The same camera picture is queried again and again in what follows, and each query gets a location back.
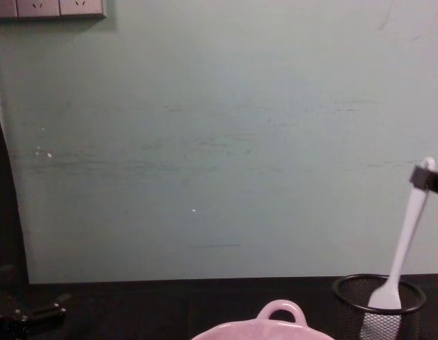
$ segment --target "wire mesh container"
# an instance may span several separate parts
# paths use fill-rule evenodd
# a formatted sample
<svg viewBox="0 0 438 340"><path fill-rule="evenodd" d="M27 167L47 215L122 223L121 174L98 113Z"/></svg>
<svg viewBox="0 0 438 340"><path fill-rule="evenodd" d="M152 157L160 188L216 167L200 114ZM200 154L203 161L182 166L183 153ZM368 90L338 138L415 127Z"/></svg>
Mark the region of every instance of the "wire mesh container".
<svg viewBox="0 0 438 340"><path fill-rule="evenodd" d="M335 281L332 289L337 301L336 340L419 339L420 311L426 298L418 287L402 281L399 283L402 304L399 310L368 307L370 295L387 279L387 276L359 274ZM363 336L364 318L365 325L376 329L378 336Z"/></svg>

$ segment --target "electrical outlet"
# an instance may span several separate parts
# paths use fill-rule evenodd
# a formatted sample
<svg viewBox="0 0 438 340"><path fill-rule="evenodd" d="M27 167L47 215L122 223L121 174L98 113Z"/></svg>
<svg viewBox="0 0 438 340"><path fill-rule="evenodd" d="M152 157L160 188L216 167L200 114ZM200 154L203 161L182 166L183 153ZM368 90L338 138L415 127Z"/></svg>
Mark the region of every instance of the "electrical outlet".
<svg viewBox="0 0 438 340"><path fill-rule="evenodd" d="M60 0L62 16L104 16L103 0Z"/></svg>
<svg viewBox="0 0 438 340"><path fill-rule="evenodd" d="M0 0L0 18L15 18L17 16L16 0Z"/></svg>
<svg viewBox="0 0 438 340"><path fill-rule="evenodd" d="M60 16L58 0L17 0L19 17Z"/></svg>

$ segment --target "pink bowl handle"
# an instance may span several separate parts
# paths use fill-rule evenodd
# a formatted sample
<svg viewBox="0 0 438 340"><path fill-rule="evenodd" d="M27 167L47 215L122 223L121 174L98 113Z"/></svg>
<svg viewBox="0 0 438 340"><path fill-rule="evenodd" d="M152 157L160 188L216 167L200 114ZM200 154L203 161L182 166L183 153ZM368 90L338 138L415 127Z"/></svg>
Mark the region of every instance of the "pink bowl handle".
<svg viewBox="0 0 438 340"><path fill-rule="evenodd" d="M257 319L269 319L277 310L286 310L295 317L295 323L307 327L307 322L301 308L294 302L288 300L276 300L264 306L257 316Z"/></svg>

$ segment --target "spatula handle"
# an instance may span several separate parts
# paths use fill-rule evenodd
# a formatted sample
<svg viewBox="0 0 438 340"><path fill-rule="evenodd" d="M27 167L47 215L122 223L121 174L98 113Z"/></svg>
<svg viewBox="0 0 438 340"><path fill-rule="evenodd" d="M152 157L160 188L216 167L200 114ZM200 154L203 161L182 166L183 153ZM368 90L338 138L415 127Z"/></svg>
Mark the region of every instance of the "spatula handle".
<svg viewBox="0 0 438 340"><path fill-rule="evenodd" d="M426 158L422 165L431 171L434 171L436 166L433 158ZM398 289L398 281L403 264L405 262L408 251L415 235L420 218L427 203L428 190L420 190L413 188L411 190L410 199L405 213L405 220L403 222L402 233L398 241L397 251L395 252L394 262L392 264L391 273L388 279L388 285L394 289Z"/></svg>

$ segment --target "pink bowl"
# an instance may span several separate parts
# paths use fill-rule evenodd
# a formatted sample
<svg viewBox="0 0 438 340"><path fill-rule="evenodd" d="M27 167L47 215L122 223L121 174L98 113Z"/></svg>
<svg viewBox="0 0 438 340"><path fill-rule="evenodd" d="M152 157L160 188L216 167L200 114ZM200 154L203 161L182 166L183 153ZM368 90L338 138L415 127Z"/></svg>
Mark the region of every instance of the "pink bowl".
<svg viewBox="0 0 438 340"><path fill-rule="evenodd" d="M271 320L277 310L293 314L296 322ZM277 300L266 305L256 319L221 324L193 340L334 340L309 328L301 308L291 301Z"/></svg>

